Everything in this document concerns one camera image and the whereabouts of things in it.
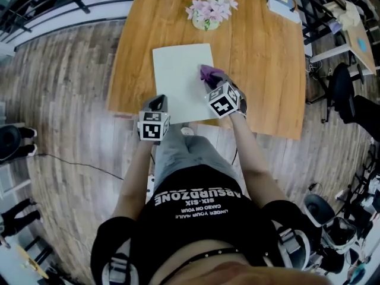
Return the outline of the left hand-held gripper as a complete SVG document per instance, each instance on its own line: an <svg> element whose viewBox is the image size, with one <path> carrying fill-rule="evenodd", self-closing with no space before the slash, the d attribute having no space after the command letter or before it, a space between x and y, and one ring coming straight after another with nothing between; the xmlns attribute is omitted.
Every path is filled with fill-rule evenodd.
<svg viewBox="0 0 380 285"><path fill-rule="evenodd" d="M144 110L139 112L137 124L140 140L161 141L170 125L167 96L154 96L144 102Z"/></svg>

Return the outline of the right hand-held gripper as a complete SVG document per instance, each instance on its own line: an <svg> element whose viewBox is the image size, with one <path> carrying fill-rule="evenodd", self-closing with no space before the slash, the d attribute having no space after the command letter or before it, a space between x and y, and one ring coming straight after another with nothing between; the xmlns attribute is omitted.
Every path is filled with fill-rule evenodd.
<svg viewBox="0 0 380 285"><path fill-rule="evenodd" d="M245 94L225 73L215 72L213 78L214 80L203 80L210 109L219 119L234 112L246 118Z"/></svg>

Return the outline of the purple cloth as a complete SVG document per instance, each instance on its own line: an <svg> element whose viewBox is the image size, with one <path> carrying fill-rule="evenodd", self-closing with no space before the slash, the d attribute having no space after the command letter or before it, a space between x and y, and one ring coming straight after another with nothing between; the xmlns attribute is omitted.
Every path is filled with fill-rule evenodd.
<svg viewBox="0 0 380 285"><path fill-rule="evenodd" d="M213 75L214 74L220 74L220 73L224 73L224 71L221 69L212 67L212 66L208 66L208 65L201 65L200 66L200 77L201 77L201 80L203 80L205 82L214 81Z"/></svg>

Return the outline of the white paper sheet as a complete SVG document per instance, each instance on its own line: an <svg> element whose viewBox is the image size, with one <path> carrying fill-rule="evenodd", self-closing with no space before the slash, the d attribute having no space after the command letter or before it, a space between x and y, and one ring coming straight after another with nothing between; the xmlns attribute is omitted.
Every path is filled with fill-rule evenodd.
<svg viewBox="0 0 380 285"><path fill-rule="evenodd" d="M171 124L215 119L208 107L208 91L200 79L201 65L213 66L208 43L153 49L156 93L168 99Z"/></svg>

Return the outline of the person's left forearm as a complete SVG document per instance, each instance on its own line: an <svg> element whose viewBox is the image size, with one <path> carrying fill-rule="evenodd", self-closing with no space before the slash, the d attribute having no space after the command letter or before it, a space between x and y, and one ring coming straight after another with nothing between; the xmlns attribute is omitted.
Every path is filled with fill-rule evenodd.
<svg viewBox="0 0 380 285"><path fill-rule="evenodd" d="M132 220L138 218L145 206L152 148L151 141L138 143L111 217L127 217Z"/></svg>

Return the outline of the person's right forearm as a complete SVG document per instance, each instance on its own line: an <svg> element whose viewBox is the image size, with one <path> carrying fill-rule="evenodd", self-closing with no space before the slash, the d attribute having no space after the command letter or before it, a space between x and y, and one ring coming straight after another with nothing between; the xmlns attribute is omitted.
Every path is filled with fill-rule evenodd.
<svg viewBox="0 0 380 285"><path fill-rule="evenodd" d="M244 116L234 112L230 114L230 120L233 125L240 168L251 200L259 208L275 201L288 204L290 201L270 173L264 154Z"/></svg>

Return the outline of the person's grey trousers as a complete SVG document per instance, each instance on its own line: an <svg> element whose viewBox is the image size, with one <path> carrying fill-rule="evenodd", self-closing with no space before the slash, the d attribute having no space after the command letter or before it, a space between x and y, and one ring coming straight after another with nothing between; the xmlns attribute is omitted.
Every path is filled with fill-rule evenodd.
<svg viewBox="0 0 380 285"><path fill-rule="evenodd" d="M154 195L210 191L215 197L242 197L231 164L207 138L183 135L179 125L170 126L157 147L154 177Z"/></svg>

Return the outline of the pink flowers in pot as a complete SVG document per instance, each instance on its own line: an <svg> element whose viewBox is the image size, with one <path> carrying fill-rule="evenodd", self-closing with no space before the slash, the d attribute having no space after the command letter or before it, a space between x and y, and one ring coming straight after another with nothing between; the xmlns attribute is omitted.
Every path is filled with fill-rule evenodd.
<svg viewBox="0 0 380 285"><path fill-rule="evenodd" d="M203 31L217 29L232 16L231 9L238 9L236 0L192 0L192 4L185 7L187 19Z"/></svg>

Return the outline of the white flat box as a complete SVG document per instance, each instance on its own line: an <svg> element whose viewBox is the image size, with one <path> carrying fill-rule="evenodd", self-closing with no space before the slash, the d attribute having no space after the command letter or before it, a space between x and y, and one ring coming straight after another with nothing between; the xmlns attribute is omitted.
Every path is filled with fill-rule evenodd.
<svg viewBox="0 0 380 285"><path fill-rule="evenodd" d="M267 0L268 9L296 24L301 23L301 17L297 10L297 2L300 0Z"/></svg>

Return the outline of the black swivel office chair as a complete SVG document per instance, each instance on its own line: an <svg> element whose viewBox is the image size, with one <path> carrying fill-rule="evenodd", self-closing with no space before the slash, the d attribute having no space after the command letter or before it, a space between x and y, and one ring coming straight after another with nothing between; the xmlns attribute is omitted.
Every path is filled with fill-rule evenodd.
<svg viewBox="0 0 380 285"><path fill-rule="evenodd" d="M327 113L321 122L327 123L330 117L330 110L333 107L343 120L353 119L355 116L354 107L354 87L353 82L360 80L363 84L363 72L360 65L357 65L358 73L351 76L348 65L340 63L333 74L328 77L328 87L325 97L327 100Z"/></svg>

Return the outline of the person's black printed t-shirt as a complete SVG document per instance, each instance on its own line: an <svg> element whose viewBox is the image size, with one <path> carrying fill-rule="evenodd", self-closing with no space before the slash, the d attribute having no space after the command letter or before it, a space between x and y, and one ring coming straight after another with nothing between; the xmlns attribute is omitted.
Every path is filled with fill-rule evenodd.
<svg viewBox="0 0 380 285"><path fill-rule="evenodd" d="M175 252L201 240L218 240L238 248L253 266L266 258L284 265L275 228L312 234L299 207L271 202L258 208L249 198L212 196L210 191L153 195L136 220L113 217L97 231L91 253L96 285L148 285Z"/></svg>

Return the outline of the wooden side table white legs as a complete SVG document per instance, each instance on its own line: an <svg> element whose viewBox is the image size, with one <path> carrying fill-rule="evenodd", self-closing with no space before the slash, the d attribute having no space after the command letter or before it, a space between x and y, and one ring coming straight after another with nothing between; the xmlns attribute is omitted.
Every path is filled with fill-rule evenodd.
<svg viewBox="0 0 380 285"><path fill-rule="evenodd" d="M336 2L324 4L324 7L332 13L333 19L339 23L337 18L343 9ZM365 75L376 75L376 71L380 67L375 66L371 44L362 21L356 27L350 27L348 30L341 29L341 31L346 43L311 57L310 63L316 63L335 55L351 52L366 67L366 70L363 71Z"/></svg>

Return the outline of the beige bag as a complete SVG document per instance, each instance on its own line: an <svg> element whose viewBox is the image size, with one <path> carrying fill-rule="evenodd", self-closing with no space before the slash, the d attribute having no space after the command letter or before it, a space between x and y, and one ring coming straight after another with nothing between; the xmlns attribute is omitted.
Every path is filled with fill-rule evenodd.
<svg viewBox="0 0 380 285"><path fill-rule="evenodd" d="M342 30L356 27L361 22L356 5L351 2L346 2L346 9L338 15L337 21L342 25Z"/></svg>

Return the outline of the black studded choker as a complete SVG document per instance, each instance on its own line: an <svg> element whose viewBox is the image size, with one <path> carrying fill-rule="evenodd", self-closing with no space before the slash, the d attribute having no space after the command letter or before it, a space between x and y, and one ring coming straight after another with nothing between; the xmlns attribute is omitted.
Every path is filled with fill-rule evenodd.
<svg viewBox="0 0 380 285"><path fill-rule="evenodd" d="M178 266L178 268L176 268L175 270L173 270L169 275L167 275L160 283L159 285L166 285L166 283L171 279L173 278L173 276L179 272L181 269L183 269L184 267L188 266L189 264L193 263L193 262L196 262L196 261L199 261L201 259L206 259L206 258L210 258L210 257L214 257L214 256L218 256L218 255L226 255L226 254L239 254L240 251L238 250L238 248L234 248L234 247L231 247L231 248L221 248L221 249L215 249L215 250L212 250L212 251L208 251L208 252L203 252L201 254L198 254L196 256L193 256L192 258L186 260L183 264L181 264L180 266Z"/></svg>

